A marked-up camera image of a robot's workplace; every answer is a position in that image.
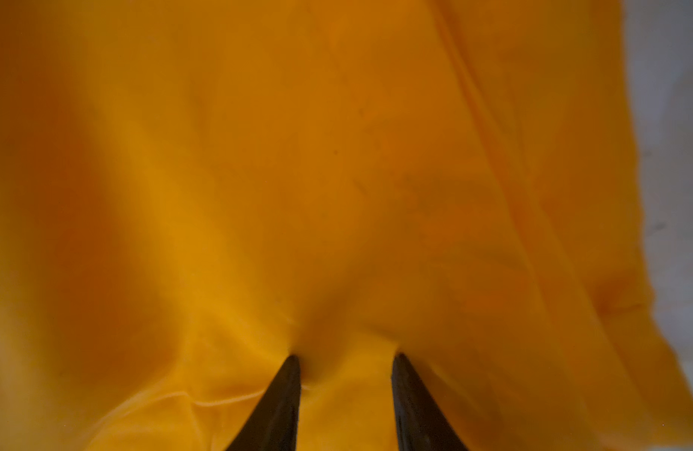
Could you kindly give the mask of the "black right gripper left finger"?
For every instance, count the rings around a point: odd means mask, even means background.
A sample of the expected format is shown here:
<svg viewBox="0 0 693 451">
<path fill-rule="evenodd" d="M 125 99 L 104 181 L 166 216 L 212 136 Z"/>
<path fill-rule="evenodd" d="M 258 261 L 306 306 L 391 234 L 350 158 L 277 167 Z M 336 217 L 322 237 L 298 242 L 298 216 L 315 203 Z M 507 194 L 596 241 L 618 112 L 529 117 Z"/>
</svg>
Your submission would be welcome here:
<svg viewBox="0 0 693 451">
<path fill-rule="evenodd" d="M 226 451 L 295 451 L 301 404 L 301 365 L 290 355 Z"/>
</svg>

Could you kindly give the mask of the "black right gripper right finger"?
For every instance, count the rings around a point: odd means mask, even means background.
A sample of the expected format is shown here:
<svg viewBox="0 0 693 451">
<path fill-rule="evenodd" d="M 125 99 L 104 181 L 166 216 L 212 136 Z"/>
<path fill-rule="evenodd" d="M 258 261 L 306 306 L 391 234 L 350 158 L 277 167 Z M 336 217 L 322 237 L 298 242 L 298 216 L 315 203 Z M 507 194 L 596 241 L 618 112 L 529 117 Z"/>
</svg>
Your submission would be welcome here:
<svg viewBox="0 0 693 451">
<path fill-rule="evenodd" d="M 399 451 L 468 451 L 405 353 L 393 359 L 391 382 Z"/>
</svg>

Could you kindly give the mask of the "orange garment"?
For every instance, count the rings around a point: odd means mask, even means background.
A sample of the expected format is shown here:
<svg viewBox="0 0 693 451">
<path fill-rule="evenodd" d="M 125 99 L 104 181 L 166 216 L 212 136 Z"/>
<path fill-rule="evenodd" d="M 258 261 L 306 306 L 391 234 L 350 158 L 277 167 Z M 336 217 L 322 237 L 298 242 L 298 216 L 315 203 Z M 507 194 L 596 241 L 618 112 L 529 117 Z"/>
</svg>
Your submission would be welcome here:
<svg viewBox="0 0 693 451">
<path fill-rule="evenodd" d="M 693 445 L 620 1 L 0 1 L 0 450 Z"/>
</svg>

